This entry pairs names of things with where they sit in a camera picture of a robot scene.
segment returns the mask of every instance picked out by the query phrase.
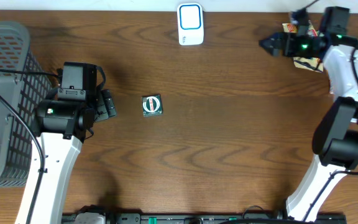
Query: food wrapper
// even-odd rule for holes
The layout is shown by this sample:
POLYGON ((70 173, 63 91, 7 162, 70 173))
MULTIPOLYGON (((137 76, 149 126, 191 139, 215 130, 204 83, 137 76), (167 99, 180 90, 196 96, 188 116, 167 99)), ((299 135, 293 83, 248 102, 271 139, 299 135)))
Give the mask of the food wrapper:
MULTIPOLYGON (((290 33, 298 32, 298 29, 296 28, 296 26, 291 23, 283 24, 283 28, 284 28, 284 32, 290 32, 290 33)), ((311 23, 309 25, 308 34, 311 37, 317 37, 317 32, 311 23)), ((318 65, 319 61, 320 61, 320 59, 318 59, 318 58, 307 59, 307 58, 303 58, 303 57, 293 57, 293 63, 296 68, 303 68, 303 69, 312 70, 312 71, 316 71, 316 72, 323 72, 323 69, 324 69, 323 63, 320 63, 318 68, 314 69, 318 65)))

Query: wooden table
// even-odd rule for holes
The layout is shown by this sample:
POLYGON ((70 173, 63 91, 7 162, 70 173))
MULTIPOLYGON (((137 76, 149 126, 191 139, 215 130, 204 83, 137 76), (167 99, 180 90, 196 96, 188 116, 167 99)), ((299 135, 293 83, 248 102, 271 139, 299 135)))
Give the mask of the wooden table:
MULTIPOLYGON (((95 124, 64 212, 90 204, 145 213, 283 208, 333 102, 325 73, 259 48, 282 30, 284 13, 207 12, 204 43, 192 47, 179 45, 174 12, 0 11, 0 20, 27 26, 46 71, 94 63, 114 93, 118 115, 95 124), (164 114, 144 118, 140 98, 156 93, 164 114)), ((358 36, 358 16, 349 33, 358 36)), ((0 189, 0 223, 14 222, 22 193, 0 189)), ((321 210, 358 223, 358 177, 341 181, 321 210)))

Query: white device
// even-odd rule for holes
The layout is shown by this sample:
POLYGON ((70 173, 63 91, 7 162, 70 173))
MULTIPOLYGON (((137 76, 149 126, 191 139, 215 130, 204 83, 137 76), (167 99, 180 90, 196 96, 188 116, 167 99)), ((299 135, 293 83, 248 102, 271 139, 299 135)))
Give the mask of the white device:
POLYGON ((178 6, 179 44, 198 45, 204 41, 203 8, 198 3, 178 6))

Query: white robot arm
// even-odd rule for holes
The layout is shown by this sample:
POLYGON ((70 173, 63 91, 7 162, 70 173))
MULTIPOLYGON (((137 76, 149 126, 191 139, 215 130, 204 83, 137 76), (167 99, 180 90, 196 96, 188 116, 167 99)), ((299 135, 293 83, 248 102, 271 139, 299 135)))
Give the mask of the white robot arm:
MULTIPOLYGON (((334 87, 334 100, 339 96, 350 97, 358 102, 358 85, 352 72, 351 55, 354 50, 351 46, 331 46, 323 59, 324 67, 334 87)), ((358 50, 356 50, 354 65, 358 76, 358 50)), ((328 164, 323 166, 318 155, 313 156, 311 165, 295 192, 286 201, 287 214, 295 220, 304 220, 311 204, 324 187, 331 174, 336 171, 345 171, 343 166, 328 164)), ((346 174, 338 174, 330 181, 324 192, 309 212, 306 222, 316 220, 317 213, 323 202, 333 190, 335 185, 346 174)))
POLYGON ((37 192, 41 158, 33 141, 29 176, 15 224, 61 223, 71 171, 86 131, 94 122, 116 115, 109 90, 103 90, 105 81, 101 67, 66 62, 62 85, 56 89, 58 100, 45 99, 35 109, 31 128, 45 155, 45 170, 37 192), (98 86, 97 70, 103 77, 98 86))

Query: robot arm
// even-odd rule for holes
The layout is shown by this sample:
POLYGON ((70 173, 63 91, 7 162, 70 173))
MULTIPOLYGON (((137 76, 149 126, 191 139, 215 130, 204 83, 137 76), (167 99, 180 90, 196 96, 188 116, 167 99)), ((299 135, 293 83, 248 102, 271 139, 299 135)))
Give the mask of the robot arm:
POLYGON ((334 104, 314 132, 312 163, 299 187, 286 201, 289 218, 314 222, 329 193, 346 176, 340 171, 352 170, 358 165, 358 131, 348 129, 351 122, 358 124, 358 41, 346 36, 348 9, 327 8, 318 37, 307 35, 306 9, 295 16, 301 16, 295 20, 299 21, 298 30, 303 33, 276 33, 261 40, 260 46, 274 56, 283 50, 287 57, 318 57, 323 60, 332 81, 334 104))
MULTIPOLYGON (((331 46, 323 59, 324 67, 328 71, 329 78, 334 87, 335 101, 338 97, 343 96, 350 97, 358 102, 358 86, 352 73, 349 60, 353 49, 353 47, 346 45, 331 46)), ((355 52, 355 58, 355 68, 358 76, 358 50, 355 52)), ((344 166, 337 166, 332 163, 324 166, 319 156, 314 155, 301 184, 286 201, 287 215, 293 217, 295 220, 304 220, 306 218, 306 222, 315 221, 323 202, 346 174, 336 175, 327 185, 324 192, 318 197, 317 201, 313 203, 315 198, 332 173, 345 170, 346 168, 344 166), (311 204, 313 204, 313 208, 309 211, 307 217, 305 217, 311 204)))
POLYGON ((45 155, 45 172, 31 208, 40 167, 39 154, 33 152, 16 224, 61 222, 71 171, 81 152, 86 130, 92 128, 94 122, 116 115, 109 90, 102 90, 104 81, 96 86, 97 70, 105 81, 100 67, 66 62, 58 100, 43 100, 35 109, 31 128, 45 155))

